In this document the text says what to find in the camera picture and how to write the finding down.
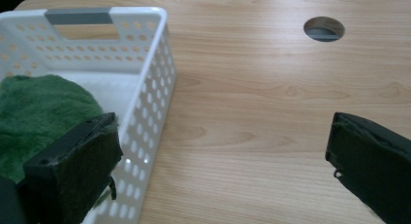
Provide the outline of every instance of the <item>white plastic basket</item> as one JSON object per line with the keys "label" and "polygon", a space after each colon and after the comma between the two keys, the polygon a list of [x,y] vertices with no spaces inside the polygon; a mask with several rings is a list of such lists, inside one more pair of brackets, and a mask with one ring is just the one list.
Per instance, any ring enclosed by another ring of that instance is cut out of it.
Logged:
{"label": "white plastic basket", "polygon": [[[56,28],[79,24],[112,24],[118,38],[68,40]],[[0,14],[0,80],[46,74],[81,85],[119,118],[124,156],[113,172],[117,200],[105,200],[83,223],[137,223],[176,77],[166,11],[111,7]]]}

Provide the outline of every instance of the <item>light brown tabletop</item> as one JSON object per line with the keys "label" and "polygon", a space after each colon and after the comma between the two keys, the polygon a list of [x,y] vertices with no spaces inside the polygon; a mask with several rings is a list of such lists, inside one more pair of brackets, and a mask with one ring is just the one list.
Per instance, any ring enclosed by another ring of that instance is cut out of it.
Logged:
{"label": "light brown tabletop", "polygon": [[[332,176],[335,112],[411,138],[411,0],[28,0],[158,6],[178,78],[141,223],[382,223]],[[335,42],[304,24],[329,16]]]}

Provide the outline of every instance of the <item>wooden table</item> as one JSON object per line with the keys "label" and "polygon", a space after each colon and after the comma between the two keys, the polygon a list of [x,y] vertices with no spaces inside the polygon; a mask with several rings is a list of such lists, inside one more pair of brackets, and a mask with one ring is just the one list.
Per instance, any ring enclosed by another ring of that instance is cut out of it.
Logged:
{"label": "wooden table", "polygon": [[[411,0],[28,0],[159,6],[179,71],[141,223],[382,223],[332,176],[335,112],[411,137]],[[303,31],[333,17],[345,35]]]}

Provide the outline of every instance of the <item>desk grommet hole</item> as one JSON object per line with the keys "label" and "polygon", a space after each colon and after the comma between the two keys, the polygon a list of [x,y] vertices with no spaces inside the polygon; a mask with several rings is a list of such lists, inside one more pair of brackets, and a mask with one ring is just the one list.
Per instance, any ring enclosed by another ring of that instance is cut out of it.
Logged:
{"label": "desk grommet hole", "polygon": [[303,27],[305,34],[318,42],[334,42],[341,39],[345,27],[334,18],[318,16],[307,21]]}

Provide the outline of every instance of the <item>green towel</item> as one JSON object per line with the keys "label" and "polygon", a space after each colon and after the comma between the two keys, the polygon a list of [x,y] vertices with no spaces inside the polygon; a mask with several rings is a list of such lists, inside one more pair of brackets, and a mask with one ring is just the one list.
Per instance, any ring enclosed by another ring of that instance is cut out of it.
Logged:
{"label": "green towel", "polygon": [[334,176],[383,221],[411,223],[411,141],[371,120],[336,112],[326,159]]}
{"label": "green towel", "polygon": [[25,161],[79,123],[102,114],[93,96],[59,76],[9,77],[0,83],[0,176],[18,183]]}

